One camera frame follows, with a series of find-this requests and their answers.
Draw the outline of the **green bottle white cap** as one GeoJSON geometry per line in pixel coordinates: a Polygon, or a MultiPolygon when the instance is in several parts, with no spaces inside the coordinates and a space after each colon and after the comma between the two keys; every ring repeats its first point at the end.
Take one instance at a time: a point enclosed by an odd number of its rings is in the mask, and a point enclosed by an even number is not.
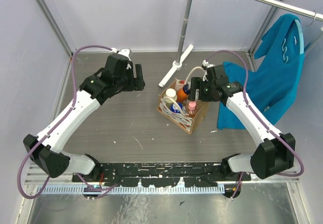
{"type": "MultiPolygon", "coordinates": [[[[173,89],[173,88],[168,88],[165,91],[164,97],[168,97],[168,98],[173,99],[174,101],[177,101],[177,93],[176,93],[176,90],[173,89]]],[[[166,104],[167,107],[171,107],[171,105],[173,104],[173,102],[170,99],[168,99],[168,98],[165,100],[165,104],[166,104]]]]}

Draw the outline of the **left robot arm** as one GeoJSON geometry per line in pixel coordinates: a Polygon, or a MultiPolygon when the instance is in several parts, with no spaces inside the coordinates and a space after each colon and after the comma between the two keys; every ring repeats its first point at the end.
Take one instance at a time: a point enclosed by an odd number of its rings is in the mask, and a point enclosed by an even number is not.
{"type": "Polygon", "coordinates": [[[36,136],[27,135],[26,150],[35,150],[31,160],[51,178],[63,173],[79,173],[95,182],[101,176],[101,164],[89,154],[65,152],[64,146],[77,128],[109,98],[123,91],[142,91],[145,82],[142,66],[133,64],[130,49],[122,49],[108,56],[105,67],[87,77],[76,97],[57,118],[36,136]]]}

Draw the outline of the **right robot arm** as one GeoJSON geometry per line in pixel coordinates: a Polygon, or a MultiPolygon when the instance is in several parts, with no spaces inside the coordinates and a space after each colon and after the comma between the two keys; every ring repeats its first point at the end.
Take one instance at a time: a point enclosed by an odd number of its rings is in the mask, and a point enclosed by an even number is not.
{"type": "Polygon", "coordinates": [[[264,117],[245,88],[237,81],[229,81],[224,66],[204,61],[200,69],[204,76],[191,78],[189,100],[221,102],[239,119],[256,145],[253,154],[238,153],[223,158],[223,178],[231,181],[239,172],[249,172],[266,179],[291,169],[294,166],[295,138],[290,133],[283,134],[264,117]]]}

